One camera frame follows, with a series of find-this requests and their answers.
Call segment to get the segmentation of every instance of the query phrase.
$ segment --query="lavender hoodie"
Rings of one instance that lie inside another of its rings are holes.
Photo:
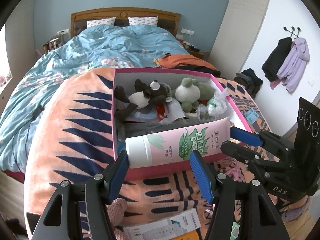
[[[289,93],[297,88],[309,60],[307,41],[304,38],[295,39],[293,48],[277,73],[279,79],[286,78],[283,85],[286,86]]]

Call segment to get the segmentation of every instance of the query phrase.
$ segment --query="small blue card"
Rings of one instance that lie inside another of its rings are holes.
[[[259,118],[258,114],[252,108],[246,112],[244,116],[251,125]]]

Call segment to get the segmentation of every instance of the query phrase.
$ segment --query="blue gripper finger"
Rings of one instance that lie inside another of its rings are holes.
[[[129,169],[129,161],[128,161],[128,155],[125,153],[124,155],[120,155],[116,161],[116,163],[113,164],[116,168],[114,173],[112,174],[112,178],[109,185],[109,201],[112,203],[115,199],[119,197],[119,192],[121,190],[122,184],[124,182],[124,178],[127,174],[127,171]]]
[[[250,146],[262,146],[263,141],[258,134],[250,133],[237,127],[230,128],[230,137]]]
[[[212,204],[214,200],[212,192],[216,188],[215,174],[212,173],[197,150],[190,155],[190,165],[199,185],[201,195],[209,204]]]

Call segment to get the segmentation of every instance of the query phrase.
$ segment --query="brown stuffed bear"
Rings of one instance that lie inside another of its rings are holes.
[[[159,84],[157,80],[154,80],[148,86],[141,82],[140,79],[137,79],[134,88],[136,92],[129,97],[126,96],[122,86],[117,86],[114,90],[113,95],[117,100],[129,103],[127,108],[115,112],[115,118],[121,122],[124,122],[136,109],[144,108],[149,104],[159,105],[172,100],[171,97],[168,97],[171,92],[170,89],[163,84]]]

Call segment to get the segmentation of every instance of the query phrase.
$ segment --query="black jacket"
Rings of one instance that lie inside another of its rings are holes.
[[[265,77],[270,81],[275,81],[278,70],[281,68],[285,58],[289,54],[292,47],[292,39],[290,37],[279,40],[278,46],[270,54],[266,62],[262,65]]]

